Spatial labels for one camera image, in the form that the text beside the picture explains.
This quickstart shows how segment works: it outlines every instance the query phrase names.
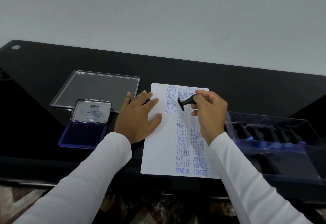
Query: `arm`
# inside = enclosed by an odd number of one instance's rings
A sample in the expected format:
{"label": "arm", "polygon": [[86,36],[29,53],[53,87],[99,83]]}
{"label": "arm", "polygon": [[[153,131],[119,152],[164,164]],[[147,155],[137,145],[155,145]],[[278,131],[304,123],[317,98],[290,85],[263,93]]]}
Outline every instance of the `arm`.
{"label": "arm", "polygon": [[281,197],[224,132],[228,104],[216,93],[196,90],[201,135],[241,223],[311,223]]}
{"label": "arm", "polygon": [[113,176],[131,158],[130,144],[148,137],[161,123],[161,113],[148,121],[148,113],[158,103],[158,99],[154,99],[144,104],[152,95],[143,91],[130,102],[128,92],[114,132],[105,136],[86,160],[15,224],[92,223]]}
{"label": "arm", "polygon": [[226,132],[209,148],[240,223],[311,223],[268,184]]}
{"label": "arm", "polygon": [[26,211],[18,223],[92,223],[113,176],[130,160],[131,146],[111,132],[91,155]]}

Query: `person's left hand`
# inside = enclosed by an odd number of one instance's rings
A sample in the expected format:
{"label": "person's left hand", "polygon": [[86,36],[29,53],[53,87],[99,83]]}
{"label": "person's left hand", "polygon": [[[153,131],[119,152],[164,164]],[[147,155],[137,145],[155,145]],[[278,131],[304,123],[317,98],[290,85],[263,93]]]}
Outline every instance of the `person's left hand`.
{"label": "person's left hand", "polygon": [[152,92],[146,93],[146,91],[143,91],[129,103],[131,94],[128,92],[124,99],[124,103],[115,122],[114,132],[127,137],[130,144],[148,137],[162,121],[162,113],[157,114],[151,122],[148,121],[149,112],[158,103],[158,98],[156,98],[144,104],[152,96]]}

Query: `hand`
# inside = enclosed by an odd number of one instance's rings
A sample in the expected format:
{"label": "hand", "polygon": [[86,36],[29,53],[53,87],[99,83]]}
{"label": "hand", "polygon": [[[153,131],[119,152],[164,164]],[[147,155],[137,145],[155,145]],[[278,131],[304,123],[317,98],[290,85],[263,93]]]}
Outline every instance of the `hand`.
{"label": "hand", "polygon": [[148,114],[158,103],[158,98],[148,101],[153,96],[152,92],[143,91],[130,102],[130,92],[127,93],[115,122],[114,132],[127,137],[130,144],[144,140],[159,126],[162,121],[162,113],[159,113],[149,122]]}
{"label": "hand", "polygon": [[191,115],[198,116],[200,132],[208,145],[224,132],[225,118],[228,112],[227,102],[212,91],[196,90],[191,104],[194,110]]}

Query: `forearm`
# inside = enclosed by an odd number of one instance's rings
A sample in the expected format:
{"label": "forearm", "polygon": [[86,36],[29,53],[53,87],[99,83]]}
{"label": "forearm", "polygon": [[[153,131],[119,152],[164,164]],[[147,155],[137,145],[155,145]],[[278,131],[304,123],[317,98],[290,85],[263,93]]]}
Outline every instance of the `forearm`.
{"label": "forearm", "polygon": [[86,160],[15,223],[91,223],[113,176],[130,158],[128,139],[109,133]]}
{"label": "forearm", "polygon": [[267,183],[225,132],[209,151],[240,223],[310,223]]}

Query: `white paper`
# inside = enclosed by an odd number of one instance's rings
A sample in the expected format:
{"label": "white paper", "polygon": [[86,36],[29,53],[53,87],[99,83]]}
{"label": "white paper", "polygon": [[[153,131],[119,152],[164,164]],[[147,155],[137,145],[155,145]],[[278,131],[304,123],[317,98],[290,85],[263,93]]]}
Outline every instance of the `white paper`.
{"label": "white paper", "polygon": [[177,98],[186,100],[195,94],[195,88],[153,83],[151,92],[159,98],[149,113],[149,120],[159,112],[162,123],[145,139],[141,162],[142,174],[219,178],[209,161],[208,146],[200,135],[198,118],[190,113],[190,105],[182,111]]}

